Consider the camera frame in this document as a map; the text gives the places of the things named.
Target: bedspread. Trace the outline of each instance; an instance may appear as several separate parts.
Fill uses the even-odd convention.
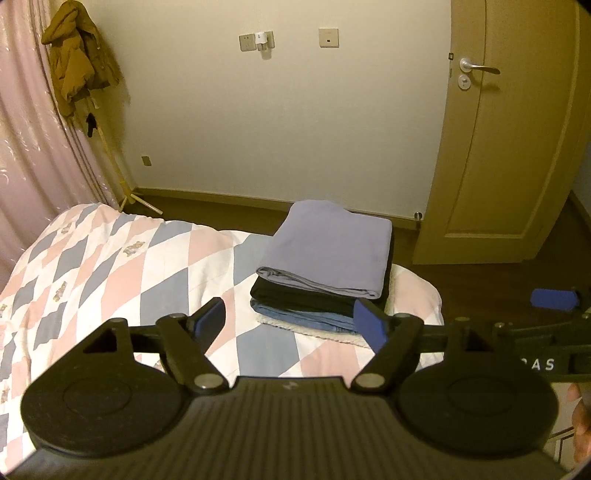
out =
[[[126,215],[79,205],[55,219],[18,261],[0,294],[0,469],[33,451],[20,418],[25,389],[75,343],[112,317],[153,325],[169,313],[194,313],[212,297],[226,324],[207,357],[232,384],[237,375],[342,375],[372,358],[367,348],[265,325],[250,307],[255,269],[270,237]],[[392,269],[389,313],[441,324],[437,290],[402,267]],[[154,353],[136,359],[161,368]],[[421,364],[441,360],[423,355]]]

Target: wooden door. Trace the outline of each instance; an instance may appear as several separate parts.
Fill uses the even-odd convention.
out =
[[[575,0],[452,0],[447,103],[413,261],[536,256],[591,131],[591,18]],[[463,90],[460,60],[472,70]]]

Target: lavender folded cloth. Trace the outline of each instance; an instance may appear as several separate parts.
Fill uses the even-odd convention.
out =
[[[256,273],[309,291],[378,299],[384,287],[392,222],[324,200],[292,205]]]

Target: wall switch panel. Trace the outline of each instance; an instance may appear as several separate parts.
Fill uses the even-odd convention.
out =
[[[319,28],[318,40],[321,48],[339,48],[339,29]]]
[[[275,37],[273,36],[273,32],[265,32],[267,34],[267,47],[268,48],[275,48]]]
[[[238,37],[240,41],[240,50],[242,51],[253,51],[256,50],[255,34],[249,33],[248,35],[240,35]]]

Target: coat rack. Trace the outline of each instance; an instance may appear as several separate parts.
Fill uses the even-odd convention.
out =
[[[91,112],[91,113],[92,113],[93,106],[94,106],[94,109],[95,110],[99,108],[97,106],[95,100],[92,97],[86,98],[86,104],[88,106],[88,111]],[[131,190],[129,184],[127,183],[127,180],[125,180],[125,177],[123,176],[123,172],[121,172],[121,169],[119,168],[119,164],[115,160],[115,156],[113,155],[113,152],[111,151],[111,148],[109,147],[109,144],[107,143],[107,140],[105,138],[105,133],[103,132],[103,129],[101,128],[99,122],[96,123],[96,130],[99,133],[100,141],[103,144],[103,149],[105,150],[105,153],[107,155],[107,158],[109,159],[109,162],[111,164],[111,167],[113,168],[113,171],[117,175],[117,179],[119,181],[119,185],[121,186],[121,190],[123,191],[123,195],[125,196],[123,198],[123,201],[119,205],[119,211],[122,212],[123,211],[123,208],[125,207],[125,205],[128,202],[129,203],[135,203],[136,200],[137,200],[142,205],[144,205],[147,208],[149,208],[149,209],[153,210],[154,212],[156,212],[158,215],[162,215],[163,214],[163,211],[162,210],[156,208],[151,203],[146,202],[144,199],[141,199],[136,193],[134,193]]]

